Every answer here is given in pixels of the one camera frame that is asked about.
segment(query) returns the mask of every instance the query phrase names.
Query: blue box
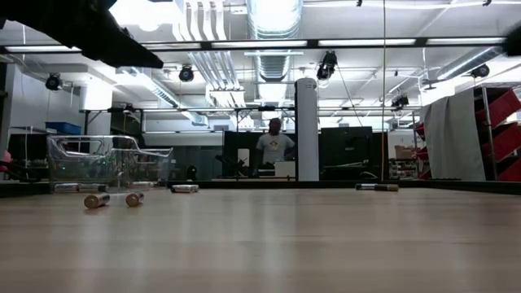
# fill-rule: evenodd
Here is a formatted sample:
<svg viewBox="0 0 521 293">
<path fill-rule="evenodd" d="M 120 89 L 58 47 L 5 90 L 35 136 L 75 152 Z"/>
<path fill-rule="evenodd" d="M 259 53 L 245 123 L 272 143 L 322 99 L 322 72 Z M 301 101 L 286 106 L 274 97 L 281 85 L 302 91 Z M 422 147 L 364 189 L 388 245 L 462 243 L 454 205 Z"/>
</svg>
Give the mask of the blue box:
<svg viewBox="0 0 521 293">
<path fill-rule="evenodd" d="M 46 122 L 46 128 L 54 129 L 58 133 L 81 135 L 81 127 L 67 122 Z"/>
</svg>

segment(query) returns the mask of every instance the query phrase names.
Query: ceiling light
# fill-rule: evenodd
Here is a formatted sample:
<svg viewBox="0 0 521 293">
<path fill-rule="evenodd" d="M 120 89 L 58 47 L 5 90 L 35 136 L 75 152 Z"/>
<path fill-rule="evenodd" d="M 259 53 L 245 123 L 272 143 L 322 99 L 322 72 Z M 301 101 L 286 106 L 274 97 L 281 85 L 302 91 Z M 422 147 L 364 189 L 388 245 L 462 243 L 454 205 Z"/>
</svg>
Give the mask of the ceiling light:
<svg viewBox="0 0 521 293">
<path fill-rule="evenodd" d="M 353 40 L 323 40 L 318 46 L 399 46 L 413 45 L 415 39 L 353 39 Z"/>
<path fill-rule="evenodd" d="M 63 53 L 63 52 L 81 52 L 80 49 L 73 47 L 54 45 L 54 46 L 7 46 L 5 47 L 9 53 Z"/>
<path fill-rule="evenodd" d="M 342 107 L 319 107 L 319 111 L 340 111 Z"/>
<path fill-rule="evenodd" d="M 257 57 L 257 56 L 301 56 L 304 52 L 302 51 L 286 51 L 286 52 L 277 52 L 277 51 L 255 51 L 255 52 L 244 52 L 244 56 L 247 57 Z"/>
<path fill-rule="evenodd" d="M 505 41 L 504 37 L 453 37 L 430 38 L 428 45 L 497 45 Z"/>
<path fill-rule="evenodd" d="M 145 113 L 148 112 L 156 112 L 156 113 L 166 113 L 166 112 L 179 112 L 179 109 L 144 109 Z"/>
<path fill-rule="evenodd" d="M 168 43 L 144 43 L 142 44 L 148 50 L 189 50 L 200 49 L 201 44 L 198 42 L 168 42 Z"/>
<path fill-rule="evenodd" d="M 187 108 L 189 112 L 235 112 L 233 108 Z"/>
<path fill-rule="evenodd" d="M 212 48 L 300 48 L 308 45 L 308 41 L 248 41 L 248 42 L 213 42 Z"/>
</svg>

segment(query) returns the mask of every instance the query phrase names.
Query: transparent plastic box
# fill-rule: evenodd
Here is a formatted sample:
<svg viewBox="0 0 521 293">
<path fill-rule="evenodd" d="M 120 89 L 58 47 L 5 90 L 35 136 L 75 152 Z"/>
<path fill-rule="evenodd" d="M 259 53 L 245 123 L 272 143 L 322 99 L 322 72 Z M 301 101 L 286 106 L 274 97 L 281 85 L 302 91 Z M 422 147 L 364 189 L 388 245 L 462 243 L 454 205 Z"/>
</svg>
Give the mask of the transparent plastic box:
<svg viewBox="0 0 521 293">
<path fill-rule="evenodd" d="M 150 188 L 167 181 L 172 149 L 140 149 L 120 135 L 47 137 L 52 190 L 106 186 L 106 191 Z"/>
</svg>

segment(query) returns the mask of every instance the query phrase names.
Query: wooden floor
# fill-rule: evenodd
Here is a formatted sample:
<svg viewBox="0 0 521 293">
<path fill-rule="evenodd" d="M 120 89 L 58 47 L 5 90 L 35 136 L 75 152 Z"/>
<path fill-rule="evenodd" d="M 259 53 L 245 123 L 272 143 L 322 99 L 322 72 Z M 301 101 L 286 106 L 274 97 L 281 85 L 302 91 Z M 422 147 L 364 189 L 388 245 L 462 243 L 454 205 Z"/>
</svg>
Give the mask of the wooden floor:
<svg viewBox="0 0 521 293">
<path fill-rule="evenodd" d="M 521 292 L 521 197 L 201 190 L 0 200 L 0 291 Z"/>
</svg>

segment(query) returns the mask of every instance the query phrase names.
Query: man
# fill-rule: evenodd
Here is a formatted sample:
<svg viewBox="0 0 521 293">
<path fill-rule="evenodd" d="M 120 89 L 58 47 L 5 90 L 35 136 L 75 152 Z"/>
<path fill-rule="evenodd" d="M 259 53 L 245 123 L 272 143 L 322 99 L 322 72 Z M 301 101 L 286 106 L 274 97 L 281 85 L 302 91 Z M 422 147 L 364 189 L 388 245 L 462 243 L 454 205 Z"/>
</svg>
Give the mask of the man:
<svg viewBox="0 0 521 293">
<path fill-rule="evenodd" d="M 280 133 L 282 122 L 279 118 L 269 121 L 269 131 L 259 138 L 256 149 L 255 173 L 262 164 L 284 161 L 284 152 L 295 146 L 295 143 L 285 134 Z"/>
</svg>

